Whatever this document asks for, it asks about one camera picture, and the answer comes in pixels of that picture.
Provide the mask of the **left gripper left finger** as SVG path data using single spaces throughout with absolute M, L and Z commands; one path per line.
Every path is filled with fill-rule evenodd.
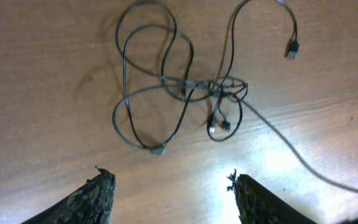
M 25 224 L 108 224 L 116 193 L 116 176 L 103 168 L 84 185 L 50 208 L 26 220 Z

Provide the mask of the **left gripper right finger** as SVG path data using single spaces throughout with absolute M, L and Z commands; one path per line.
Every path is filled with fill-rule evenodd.
M 227 177 L 234 192 L 242 224 L 312 224 L 306 217 L 247 174 L 233 172 Z

